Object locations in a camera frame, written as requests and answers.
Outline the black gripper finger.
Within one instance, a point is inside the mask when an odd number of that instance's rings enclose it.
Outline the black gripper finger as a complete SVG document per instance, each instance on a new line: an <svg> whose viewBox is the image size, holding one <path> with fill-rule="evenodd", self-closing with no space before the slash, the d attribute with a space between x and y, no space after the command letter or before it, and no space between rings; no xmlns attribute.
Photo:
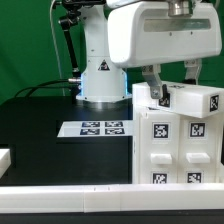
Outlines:
<svg viewBox="0 0 224 224"><path fill-rule="evenodd" d="M184 62L184 66L186 68L184 83L197 84L202 68L202 60L201 59L186 60Z"/></svg>
<svg viewBox="0 0 224 224"><path fill-rule="evenodd" d="M142 75L150 87L150 95L152 99L164 99L167 97L167 86L162 83L159 73L161 66L159 64L148 65L142 67Z"/></svg>

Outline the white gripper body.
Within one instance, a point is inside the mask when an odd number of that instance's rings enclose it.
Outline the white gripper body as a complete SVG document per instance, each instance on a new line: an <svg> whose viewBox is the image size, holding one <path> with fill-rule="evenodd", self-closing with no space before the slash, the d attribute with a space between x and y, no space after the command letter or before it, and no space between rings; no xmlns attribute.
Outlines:
<svg viewBox="0 0 224 224"><path fill-rule="evenodd" d="M152 0L106 0L111 61L141 67L216 56L222 39L216 9L193 2L190 15L171 16L169 3Z"/></svg>

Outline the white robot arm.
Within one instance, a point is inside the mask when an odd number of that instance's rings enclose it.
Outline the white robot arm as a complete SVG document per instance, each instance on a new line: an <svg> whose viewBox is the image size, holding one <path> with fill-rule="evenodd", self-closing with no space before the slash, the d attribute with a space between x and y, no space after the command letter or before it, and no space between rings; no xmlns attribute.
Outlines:
<svg viewBox="0 0 224 224"><path fill-rule="evenodd" d="M217 11L202 0L106 0L81 8L87 66L81 98L128 97L126 68L216 56L222 40Z"/></svg>

